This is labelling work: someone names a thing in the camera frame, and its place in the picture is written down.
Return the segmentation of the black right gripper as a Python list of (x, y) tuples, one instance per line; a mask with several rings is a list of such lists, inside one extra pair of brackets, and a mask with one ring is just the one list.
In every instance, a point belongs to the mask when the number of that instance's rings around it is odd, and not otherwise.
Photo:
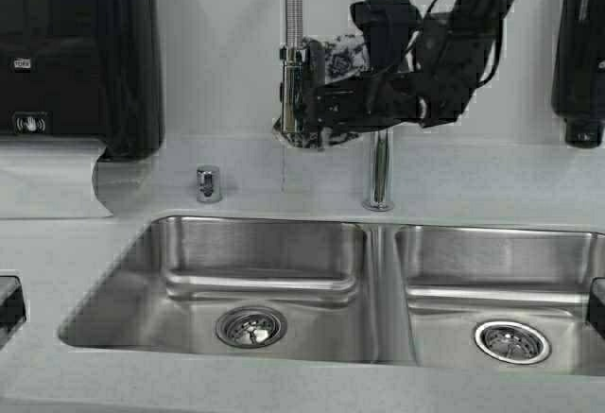
[(316, 87), (311, 129), (374, 132), (403, 123), (423, 128), (455, 123), (482, 86), (493, 47), (493, 26), (451, 26), (430, 18), (412, 47), (412, 70), (391, 66), (324, 85), (325, 48), (309, 39), (308, 80)]

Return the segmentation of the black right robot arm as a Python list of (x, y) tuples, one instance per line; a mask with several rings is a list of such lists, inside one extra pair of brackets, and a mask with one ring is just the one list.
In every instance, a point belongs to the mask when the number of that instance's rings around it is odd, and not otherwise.
[(497, 70), (513, 2), (456, 0), (446, 12), (425, 14), (410, 0), (351, 4), (371, 66), (307, 92), (302, 123), (311, 130), (365, 133), (456, 122)]

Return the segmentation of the robot base left corner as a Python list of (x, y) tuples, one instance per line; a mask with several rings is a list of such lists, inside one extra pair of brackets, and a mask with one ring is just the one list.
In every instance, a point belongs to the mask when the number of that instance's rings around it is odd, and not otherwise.
[(17, 276), (1, 277), (1, 347), (5, 347), (16, 330), (26, 321), (23, 287)]

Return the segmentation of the robot base right corner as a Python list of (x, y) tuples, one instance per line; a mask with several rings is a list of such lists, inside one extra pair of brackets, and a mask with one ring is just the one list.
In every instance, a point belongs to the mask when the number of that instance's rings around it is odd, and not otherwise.
[(586, 313), (587, 322), (601, 337), (605, 336), (604, 284), (603, 277), (592, 280)]

